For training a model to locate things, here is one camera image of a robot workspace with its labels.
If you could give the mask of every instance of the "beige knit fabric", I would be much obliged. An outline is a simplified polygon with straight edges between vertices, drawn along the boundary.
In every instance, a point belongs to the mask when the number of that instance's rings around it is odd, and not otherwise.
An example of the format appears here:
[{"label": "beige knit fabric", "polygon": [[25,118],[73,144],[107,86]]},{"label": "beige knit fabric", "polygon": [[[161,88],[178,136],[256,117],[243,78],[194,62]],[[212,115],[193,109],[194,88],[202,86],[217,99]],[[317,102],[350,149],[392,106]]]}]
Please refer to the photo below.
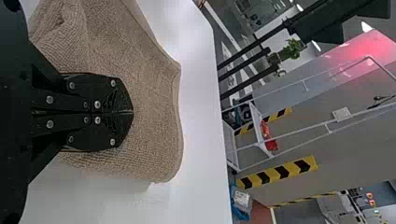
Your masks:
[{"label": "beige knit fabric", "polygon": [[158,45],[134,0],[41,0],[30,38],[61,73],[123,80],[134,124],[120,148],[61,153],[57,160],[107,175],[153,182],[173,178],[181,164],[180,66]]}]

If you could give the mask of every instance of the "yellow and black hazard stripe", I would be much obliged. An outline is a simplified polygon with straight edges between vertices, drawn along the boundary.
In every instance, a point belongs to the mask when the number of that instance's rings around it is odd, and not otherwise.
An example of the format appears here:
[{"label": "yellow and black hazard stripe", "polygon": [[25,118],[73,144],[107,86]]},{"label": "yellow and black hazard stripe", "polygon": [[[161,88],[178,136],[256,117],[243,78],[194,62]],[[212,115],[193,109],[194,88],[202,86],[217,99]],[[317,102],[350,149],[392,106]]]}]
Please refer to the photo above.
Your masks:
[{"label": "yellow and black hazard stripe", "polygon": [[330,193],[325,193],[325,194],[317,194],[317,195],[314,195],[312,197],[307,197],[307,198],[303,198],[303,199],[297,199],[297,200],[294,200],[294,201],[291,201],[291,202],[280,203],[280,204],[271,205],[271,206],[268,206],[268,207],[269,208],[279,208],[279,207],[282,207],[282,206],[285,206],[285,205],[307,202],[307,201],[311,201],[311,200],[314,200],[314,199],[317,199],[317,198],[324,198],[324,197],[329,197],[329,196],[334,196],[334,195],[337,195],[337,191],[330,192]]},{"label": "yellow and black hazard stripe", "polygon": [[251,123],[249,125],[245,125],[244,127],[242,127],[241,129],[235,131],[235,133],[233,133],[234,136],[237,136],[239,134],[245,134],[250,132],[252,129],[254,128],[254,124]]},{"label": "yellow and black hazard stripe", "polygon": [[254,175],[248,175],[236,180],[236,186],[240,189],[252,189],[262,185],[273,183],[281,179],[318,169],[317,162],[313,156],[305,157],[297,161],[285,163],[276,168],[266,169]]},{"label": "yellow and black hazard stripe", "polygon": [[289,107],[289,108],[286,108],[286,109],[283,109],[283,110],[277,112],[274,115],[268,116],[267,118],[264,119],[264,121],[266,123],[271,123],[271,122],[276,121],[277,119],[283,118],[283,117],[291,114],[291,112],[293,112],[293,111],[292,111],[291,107]]},{"label": "yellow and black hazard stripe", "polygon": [[[276,114],[274,114],[272,116],[269,116],[269,117],[267,117],[267,118],[265,118],[263,120],[266,123],[271,123],[271,122],[276,121],[277,119],[281,119],[281,118],[291,114],[291,112],[292,112],[291,107],[290,108],[286,108],[286,109],[283,109],[283,110],[277,112]],[[244,126],[241,129],[237,130],[233,135],[237,136],[237,135],[240,135],[240,134],[249,133],[253,129],[254,129],[254,124],[251,123],[248,126]]]}]

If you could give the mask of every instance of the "metal frame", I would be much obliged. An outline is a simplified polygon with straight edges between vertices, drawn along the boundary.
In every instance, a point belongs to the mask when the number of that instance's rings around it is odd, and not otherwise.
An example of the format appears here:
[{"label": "metal frame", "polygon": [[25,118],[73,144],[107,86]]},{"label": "metal frame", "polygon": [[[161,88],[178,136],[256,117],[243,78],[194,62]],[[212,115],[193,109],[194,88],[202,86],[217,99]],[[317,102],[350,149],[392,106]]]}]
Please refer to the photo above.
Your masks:
[{"label": "metal frame", "polygon": [[[345,63],[345,64],[339,65],[339,66],[337,66],[337,67],[335,67],[335,68],[332,68],[332,69],[330,69],[330,70],[327,70],[327,71],[325,71],[325,72],[322,72],[322,73],[313,75],[313,76],[311,76],[311,77],[303,78],[303,79],[301,79],[301,80],[299,80],[299,81],[297,81],[297,82],[291,83],[291,84],[289,84],[289,85],[287,85],[287,86],[285,86],[285,87],[279,88],[279,89],[277,89],[277,90],[275,90],[275,91],[271,91],[271,92],[265,93],[265,94],[263,94],[263,95],[261,95],[261,96],[255,97],[255,98],[253,98],[253,99],[251,99],[251,100],[248,100],[248,101],[245,101],[245,102],[242,103],[242,104],[235,105],[235,106],[233,106],[233,107],[231,107],[231,108],[228,108],[228,109],[226,109],[226,110],[224,110],[224,111],[222,111],[222,112],[229,111],[230,109],[237,108],[237,107],[239,107],[240,105],[245,105],[245,104],[250,104],[250,105],[252,105],[252,102],[253,102],[253,101],[258,100],[258,99],[261,99],[261,98],[264,97],[264,96],[267,96],[267,95],[272,94],[272,93],[277,92],[277,91],[284,90],[284,89],[286,89],[287,87],[290,87],[290,86],[295,85],[295,84],[298,84],[298,83],[304,83],[304,84],[305,84],[305,82],[306,82],[308,79],[310,79],[310,78],[317,77],[317,76],[323,75],[323,74],[325,74],[325,73],[329,73],[330,71],[332,71],[332,70],[334,70],[334,69],[336,69],[336,68],[340,68],[340,67],[346,66],[345,69],[342,69],[341,71],[337,72],[337,74],[333,75],[333,77],[338,76],[338,75],[340,75],[340,74],[343,74],[345,71],[347,71],[347,70],[353,68],[354,66],[357,66],[358,64],[363,63],[363,62],[365,62],[365,61],[367,61],[367,60],[370,60],[370,61],[372,61],[373,63],[375,63],[375,64],[376,64],[382,71],[384,71],[390,78],[392,78],[394,81],[396,81],[396,76],[394,76],[385,66],[383,66],[383,65],[380,64],[378,61],[376,61],[372,56],[366,56],[366,57],[364,57],[363,59],[357,60],[357,61],[355,61],[355,62],[352,62],[352,63]],[[378,107],[372,108],[372,109],[362,110],[362,111],[360,111],[360,112],[351,114],[350,116],[348,116],[347,119],[344,119],[344,120],[349,120],[349,119],[356,118],[356,117],[358,117],[358,116],[362,116],[362,115],[370,114],[370,113],[373,113],[373,112],[377,112],[377,113],[373,114],[372,116],[369,116],[369,117],[367,117],[367,118],[364,118],[364,119],[361,119],[361,120],[352,122],[352,123],[350,123],[350,124],[347,124],[347,125],[345,125],[345,126],[343,126],[343,127],[341,127],[341,128],[335,129],[335,130],[330,130],[329,124],[339,122],[339,120],[337,120],[337,119],[330,119],[330,120],[327,120],[327,121],[324,121],[324,122],[321,122],[321,123],[318,123],[318,124],[315,124],[315,125],[312,125],[312,126],[309,126],[309,127],[306,127],[306,128],[302,128],[302,129],[297,130],[297,131],[294,131],[294,132],[281,134],[281,135],[276,136],[276,137],[273,137],[273,138],[271,138],[271,139],[267,139],[267,140],[260,141],[260,142],[256,143],[257,146],[263,146],[263,145],[264,145],[265,143],[267,143],[267,142],[271,142],[271,141],[274,141],[274,140],[278,140],[278,139],[281,139],[281,138],[285,138],[285,137],[288,137],[288,136],[291,136],[291,135],[295,135],[295,134],[297,134],[297,133],[302,133],[302,132],[305,132],[305,131],[308,131],[308,130],[312,130],[312,129],[315,129],[315,128],[318,128],[318,127],[324,127],[324,128],[326,128],[326,130],[327,130],[327,133],[325,133],[325,134],[323,134],[323,135],[321,135],[321,136],[318,136],[318,137],[313,138],[313,139],[311,139],[311,140],[308,140],[308,141],[306,141],[306,142],[304,142],[304,143],[301,143],[301,144],[298,145],[298,146],[291,147],[291,148],[288,148],[288,149],[286,149],[286,150],[283,150],[282,152],[276,154],[275,156],[273,155],[272,157],[270,157],[270,158],[268,158],[268,159],[266,159],[266,160],[263,160],[263,161],[260,161],[260,162],[256,162],[256,163],[250,165],[249,167],[246,167],[246,168],[244,168],[244,169],[238,169],[238,170],[236,170],[236,171],[237,171],[237,172],[245,171],[245,170],[247,170],[247,169],[249,169],[249,168],[252,168],[252,167],[257,166],[257,165],[259,165],[259,164],[262,164],[262,163],[264,163],[264,162],[266,162],[266,161],[269,161],[269,160],[271,160],[271,159],[273,159],[273,158],[275,158],[275,157],[278,157],[278,156],[281,156],[281,155],[283,155],[283,154],[285,154],[285,153],[288,153],[288,152],[290,152],[290,151],[292,151],[292,150],[294,150],[294,149],[297,149],[297,148],[299,148],[299,147],[306,146],[306,145],[308,145],[308,144],[310,144],[310,143],[312,143],[312,142],[315,142],[315,141],[317,141],[317,140],[319,140],[319,139],[321,139],[321,138],[327,137],[327,136],[329,136],[330,134],[338,133],[338,132],[340,132],[340,131],[343,131],[344,129],[347,129],[347,128],[350,128],[350,127],[352,127],[352,126],[354,126],[354,125],[363,123],[364,121],[367,121],[367,120],[369,120],[369,119],[375,119],[375,118],[377,118],[377,117],[379,117],[379,116],[381,116],[381,115],[384,115],[384,114],[386,114],[386,113],[388,113],[388,112],[390,112],[390,111],[393,111],[393,110],[396,110],[396,102],[395,102],[395,103],[390,103],[390,104],[387,104],[387,105],[381,105],[381,106],[378,106]],[[246,148],[247,148],[247,147],[237,148],[235,151],[244,150],[244,149],[246,149]]]}]

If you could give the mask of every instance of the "white workbench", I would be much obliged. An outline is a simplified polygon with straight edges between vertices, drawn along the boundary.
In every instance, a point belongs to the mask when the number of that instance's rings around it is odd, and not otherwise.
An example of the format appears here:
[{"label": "white workbench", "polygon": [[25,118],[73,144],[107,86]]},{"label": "white workbench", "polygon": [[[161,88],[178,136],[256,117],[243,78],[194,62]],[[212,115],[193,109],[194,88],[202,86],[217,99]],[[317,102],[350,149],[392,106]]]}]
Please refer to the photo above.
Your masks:
[{"label": "white workbench", "polygon": [[[31,15],[38,0],[21,1]],[[137,2],[181,63],[179,173],[154,185],[51,164],[30,185],[21,223],[232,223],[212,29],[191,0]]]}]

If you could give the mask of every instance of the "screw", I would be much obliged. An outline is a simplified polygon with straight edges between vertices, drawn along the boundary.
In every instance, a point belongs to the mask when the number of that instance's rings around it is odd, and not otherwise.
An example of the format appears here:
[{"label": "screw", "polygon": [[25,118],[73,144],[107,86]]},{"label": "screw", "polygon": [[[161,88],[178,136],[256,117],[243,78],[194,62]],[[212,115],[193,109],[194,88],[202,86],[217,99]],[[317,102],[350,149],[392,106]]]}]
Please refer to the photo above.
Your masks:
[{"label": "screw", "polygon": [[102,120],[100,119],[100,117],[96,117],[95,118],[95,124],[100,124]]},{"label": "screw", "polygon": [[47,128],[48,128],[48,129],[52,129],[52,128],[53,128],[53,125],[54,125],[54,123],[53,123],[52,120],[47,121]]},{"label": "screw", "polygon": [[100,104],[100,102],[99,101],[95,101],[95,108],[96,109],[99,109],[100,108],[100,106],[101,106],[101,104]]},{"label": "screw", "polygon": [[74,82],[70,82],[70,83],[69,83],[69,88],[70,88],[71,90],[73,90],[75,87],[76,87],[76,85],[74,84]]},{"label": "screw", "polygon": [[69,137],[69,143],[73,143],[74,142],[74,136],[73,135],[71,135],[70,137]]},{"label": "screw", "polygon": [[52,105],[53,104],[53,97],[52,96],[47,96],[47,104]]}]

